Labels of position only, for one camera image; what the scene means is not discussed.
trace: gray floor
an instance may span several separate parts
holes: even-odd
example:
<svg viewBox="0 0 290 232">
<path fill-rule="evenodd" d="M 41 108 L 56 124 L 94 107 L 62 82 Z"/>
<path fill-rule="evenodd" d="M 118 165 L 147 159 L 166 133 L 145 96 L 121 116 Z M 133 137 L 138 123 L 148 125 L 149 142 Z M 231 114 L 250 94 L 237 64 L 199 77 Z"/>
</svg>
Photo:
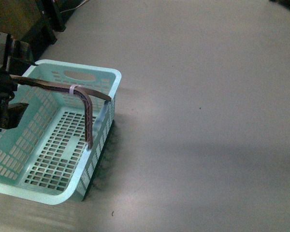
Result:
<svg viewBox="0 0 290 232">
<path fill-rule="evenodd" d="M 0 194 L 0 231 L 290 232 L 290 11 L 92 0 L 43 58 L 118 69 L 84 202 Z"/>
</svg>

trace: white cable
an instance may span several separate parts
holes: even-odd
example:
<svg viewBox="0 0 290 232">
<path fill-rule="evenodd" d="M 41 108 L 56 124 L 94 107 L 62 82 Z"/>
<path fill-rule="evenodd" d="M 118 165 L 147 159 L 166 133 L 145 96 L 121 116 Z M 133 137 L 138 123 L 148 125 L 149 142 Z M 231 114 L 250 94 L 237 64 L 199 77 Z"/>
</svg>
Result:
<svg viewBox="0 0 290 232">
<path fill-rule="evenodd" d="M 82 5 L 84 5 L 85 3 L 89 2 L 90 0 L 84 0 L 82 1 L 77 7 L 74 7 L 72 9 L 68 9 L 68 10 L 64 10 L 64 11 L 60 11 L 60 13 L 63 13 L 63 12 L 67 12 L 67 11 L 73 11 L 73 10 L 76 10 L 77 8 L 80 8 Z"/>
</svg>

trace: light blue basket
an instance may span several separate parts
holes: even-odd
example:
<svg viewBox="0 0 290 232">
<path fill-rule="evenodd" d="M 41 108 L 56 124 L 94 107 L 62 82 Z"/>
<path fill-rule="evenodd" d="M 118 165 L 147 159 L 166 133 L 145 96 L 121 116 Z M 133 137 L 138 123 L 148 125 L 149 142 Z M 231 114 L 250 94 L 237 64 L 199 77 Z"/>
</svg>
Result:
<svg viewBox="0 0 290 232">
<path fill-rule="evenodd" d="M 81 201 L 93 175 L 115 110 L 121 74 L 108 68 L 40 60 L 24 76 L 81 85 L 109 95 L 90 97 L 93 147 L 85 142 L 84 104 L 68 94 L 19 86 L 13 102 L 29 103 L 16 129 L 0 132 L 0 193 L 45 204 Z"/>
</svg>

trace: basket grid bottom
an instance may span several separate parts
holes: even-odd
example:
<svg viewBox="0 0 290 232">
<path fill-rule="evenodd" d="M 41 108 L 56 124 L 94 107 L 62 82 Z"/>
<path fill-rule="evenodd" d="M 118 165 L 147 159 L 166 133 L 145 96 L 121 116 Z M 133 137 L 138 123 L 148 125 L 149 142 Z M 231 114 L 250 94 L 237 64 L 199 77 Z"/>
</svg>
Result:
<svg viewBox="0 0 290 232">
<path fill-rule="evenodd" d="M 84 134 L 84 113 L 60 110 L 45 132 L 22 184 L 55 195 L 63 192 L 85 149 Z"/>
</svg>

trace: brown strap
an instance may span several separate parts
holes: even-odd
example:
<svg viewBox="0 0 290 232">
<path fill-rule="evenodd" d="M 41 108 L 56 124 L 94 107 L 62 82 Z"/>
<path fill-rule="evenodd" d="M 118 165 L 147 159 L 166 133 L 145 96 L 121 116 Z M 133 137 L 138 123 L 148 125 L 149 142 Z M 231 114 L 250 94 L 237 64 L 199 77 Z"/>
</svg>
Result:
<svg viewBox="0 0 290 232">
<path fill-rule="evenodd" d="M 71 85 L 50 82 L 50 81 L 44 81 L 44 80 L 38 80 L 38 79 L 33 79 L 33 78 L 29 78 L 29 77 L 24 77 L 24 76 L 17 76 L 17 75 L 11 75 L 11 77 L 14 81 L 16 81 L 20 85 L 40 87 L 42 89 L 60 92 L 60 93 L 69 93 L 70 92 Z M 89 95 L 103 99 L 105 101 L 111 101 L 112 98 L 104 93 L 99 92 L 99 91 L 89 89 L 89 88 L 80 87 L 80 86 L 75 86 L 73 88 L 73 93 L 74 93 L 74 95 L 77 95 L 83 101 L 83 103 L 85 105 L 85 140 L 88 143 L 88 148 L 91 149 L 92 143 L 93 143 L 93 137 L 92 137 L 92 102 L 91 102 Z"/>
</svg>

